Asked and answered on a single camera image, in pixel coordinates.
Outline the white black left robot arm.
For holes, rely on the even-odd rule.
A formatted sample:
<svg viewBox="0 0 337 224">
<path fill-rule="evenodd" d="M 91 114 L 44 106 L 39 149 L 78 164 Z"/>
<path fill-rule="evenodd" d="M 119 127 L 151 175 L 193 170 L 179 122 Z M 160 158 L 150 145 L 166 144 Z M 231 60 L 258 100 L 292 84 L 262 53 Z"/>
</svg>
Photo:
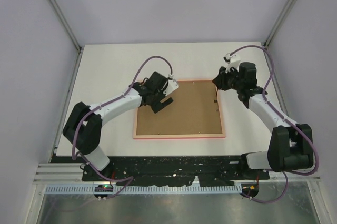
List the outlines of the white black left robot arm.
<svg viewBox="0 0 337 224">
<path fill-rule="evenodd" d="M 94 175 L 101 181 L 111 178 L 113 169 L 108 156 L 100 147 L 101 131 L 110 120 L 141 106 L 150 106 L 153 113 L 173 102 L 169 95 L 178 89 L 172 75 L 154 72 L 143 82 L 134 82 L 129 88 L 102 103 L 77 103 L 63 128 L 63 136 L 92 164 Z"/>
</svg>

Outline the pink picture frame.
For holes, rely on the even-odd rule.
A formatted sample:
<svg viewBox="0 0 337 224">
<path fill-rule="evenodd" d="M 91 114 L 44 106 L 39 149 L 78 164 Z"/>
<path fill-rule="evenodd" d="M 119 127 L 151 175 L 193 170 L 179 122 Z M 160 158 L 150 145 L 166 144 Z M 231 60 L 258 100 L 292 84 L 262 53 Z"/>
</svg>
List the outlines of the pink picture frame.
<svg viewBox="0 0 337 224">
<path fill-rule="evenodd" d="M 220 99 L 214 102 L 216 87 L 210 79 L 180 80 L 170 94 L 173 102 L 158 113 L 150 106 L 135 112 L 133 138 L 217 139 L 225 138 L 225 124 Z"/>
</svg>

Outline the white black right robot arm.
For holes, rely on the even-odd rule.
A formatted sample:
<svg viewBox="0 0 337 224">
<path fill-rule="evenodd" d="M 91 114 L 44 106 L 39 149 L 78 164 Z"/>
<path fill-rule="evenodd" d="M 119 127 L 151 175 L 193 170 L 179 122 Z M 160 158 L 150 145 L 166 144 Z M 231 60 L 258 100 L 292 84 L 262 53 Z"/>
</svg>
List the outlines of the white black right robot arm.
<svg viewBox="0 0 337 224">
<path fill-rule="evenodd" d="M 255 113 L 271 132 L 267 151 L 242 154 L 239 175 L 252 178 L 257 170 L 290 172 L 301 176 L 314 174 L 319 165 L 312 140 L 312 129 L 298 124 L 278 110 L 267 98 L 267 92 L 257 84 L 254 63 L 240 63 L 238 68 L 221 67 L 212 80 L 218 90 L 235 90 L 239 101 Z"/>
</svg>

